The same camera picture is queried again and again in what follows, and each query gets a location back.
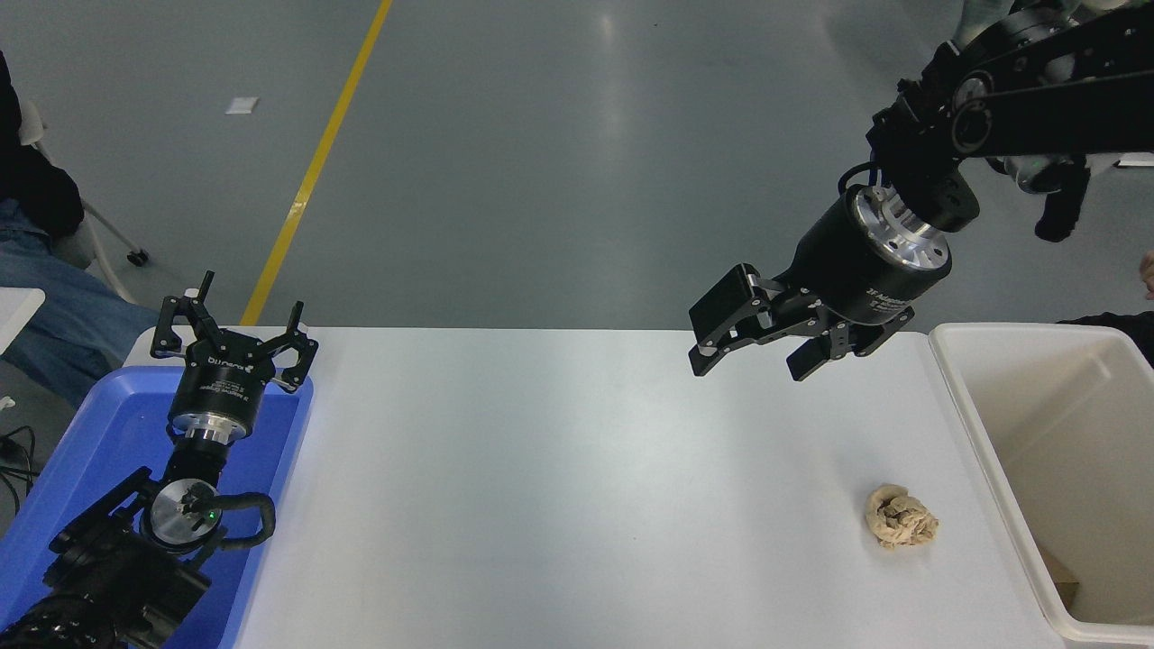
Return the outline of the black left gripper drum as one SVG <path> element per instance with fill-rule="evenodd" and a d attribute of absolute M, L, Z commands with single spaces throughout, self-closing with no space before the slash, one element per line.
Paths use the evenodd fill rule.
<path fill-rule="evenodd" d="M 213 341 L 194 341 L 185 352 L 185 370 L 170 416 L 213 415 L 254 419 L 275 372 L 263 341 L 234 330 L 223 331 L 222 351 Z"/>

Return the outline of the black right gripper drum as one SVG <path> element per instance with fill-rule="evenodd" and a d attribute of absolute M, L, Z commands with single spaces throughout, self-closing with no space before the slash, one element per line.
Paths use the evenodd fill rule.
<path fill-rule="evenodd" d="M 854 353 L 868 356 L 911 322 L 912 301 L 950 270 L 947 237 L 897 193 L 845 193 L 803 234 L 780 279 L 853 324 Z"/>

